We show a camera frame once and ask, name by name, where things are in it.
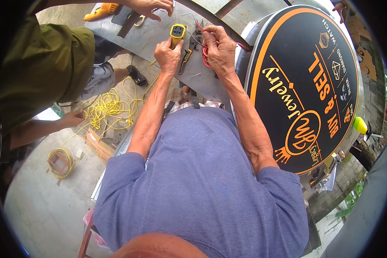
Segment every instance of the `coiled yellow wire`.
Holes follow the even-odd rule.
[[[155,84],[155,82],[158,79],[158,77],[159,77],[159,75],[155,78],[153,83],[151,83],[149,88],[145,91],[145,94],[150,90],[152,85]],[[127,79],[132,80],[132,78],[130,78],[130,77],[125,78],[122,81],[122,88],[123,88],[124,92],[126,93],[126,95],[128,95],[129,98],[131,99],[131,101],[129,103],[126,102],[126,101],[120,100],[118,91],[116,89],[112,88],[107,93],[101,95],[100,98],[96,99],[96,101],[93,103],[93,105],[88,106],[86,108],[86,110],[84,110],[84,113],[86,115],[85,118],[86,119],[89,118],[89,123],[84,125],[75,134],[73,134],[71,137],[69,137],[69,139],[67,139],[64,143],[62,143],[58,148],[52,150],[49,153],[47,159],[49,159],[53,155],[54,152],[58,152],[58,154],[60,156],[62,156],[63,158],[65,158],[68,161],[67,172],[64,173],[64,174],[59,174],[52,167],[52,165],[49,162],[47,162],[47,166],[49,167],[49,171],[51,171],[52,174],[55,177],[57,177],[57,178],[65,178],[65,177],[67,177],[69,175],[69,173],[76,167],[76,165],[79,162],[79,160],[83,157],[83,154],[90,148],[90,146],[89,146],[82,153],[80,158],[75,163],[75,158],[74,158],[72,150],[68,146],[62,147],[68,140],[72,139],[76,134],[78,134],[78,132],[80,132],[86,126],[92,125],[92,129],[93,130],[99,130],[100,131],[101,130],[100,125],[101,125],[102,119],[105,121],[105,123],[107,125],[107,128],[106,128],[106,130],[104,132],[106,132],[109,128],[114,128],[114,129],[122,130],[122,129],[125,129],[125,128],[128,128],[128,127],[132,126],[132,124],[134,123],[134,120],[133,120],[134,114],[137,113],[139,115],[139,109],[138,109],[138,105],[137,105],[138,101],[142,101],[142,103],[145,103],[146,101],[145,101],[144,98],[138,99],[136,83],[135,83],[134,80],[132,80],[132,82],[133,82],[133,84],[135,86],[136,98],[134,99],[134,98],[132,98],[128,94],[128,92],[124,88],[124,81],[127,80]],[[84,101],[82,103],[82,105],[80,106],[81,109],[82,109],[83,104],[85,104],[85,103],[90,103],[90,102],[89,101]],[[115,115],[119,115],[122,112],[129,112],[129,114],[125,118],[122,118],[122,117],[119,117],[119,116],[115,116]],[[118,119],[115,122],[113,122],[111,125],[109,125],[108,121],[106,119],[107,116],[116,117]],[[113,125],[116,122],[118,122],[118,123],[128,123],[128,126],[125,126],[123,128],[115,128],[115,127],[113,127]],[[70,150],[70,152],[72,153],[73,159],[70,158],[70,155],[66,151],[65,148],[68,148]]]

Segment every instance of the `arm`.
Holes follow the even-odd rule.
[[[82,112],[83,110],[78,110],[66,113],[61,119],[56,121],[28,120],[11,132],[10,149],[29,144],[64,128],[78,126],[79,123],[84,121],[84,118],[76,116]]]
[[[347,3],[345,0],[342,0],[340,2],[338,2],[337,4],[335,4],[334,6],[334,9],[333,9],[333,12],[336,10],[338,12],[338,14],[340,15],[340,23],[343,23],[344,22],[344,17],[342,16],[342,10],[347,6]]]
[[[278,164],[273,158],[273,149],[268,132],[238,76],[235,74],[234,55],[236,44],[231,41],[221,26],[208,26],[203,38],[208,46],[208,61],[225,86],[235,109],[239,136],[245,153],[250,159],[254,172]]]
[[[155,58],[160,65],[160,74],[148,100],[142,108],[136,122],[132,141],[126,152],[137,152],[146,160],[149,150],[158,134],[163,118],[166,95],[170,82],[176,72],[184,41],[181,40],[174,50],[170,49],[172,39],[156,45]]]
[[[48,0],[47,4],[45,5],[45,8],[57,5],[89,3],[98,2],[96,0]],[[169,17],[171,17],[173,13],[173,0],[112,0],[110,3],[125,5],[134,10],[135,12],[157,21],[160,21],[160,17],[152,13],[152,10],[154,8],[161,8],[167,10]]]

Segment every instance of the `black sign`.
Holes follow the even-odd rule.
[[[247,93],[279,167],[303,174],[330,157],[351,126],[358,73],[350,39],[305,5],[275,14],[260,35]]]

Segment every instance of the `yellow socket tester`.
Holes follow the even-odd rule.
[[[170,28],[170,36],[172,37],[172,43],[170,44],[170,48],[174,49],[176,44],[181,41],[185,37],[186,26],[183,24],[175,23]]]

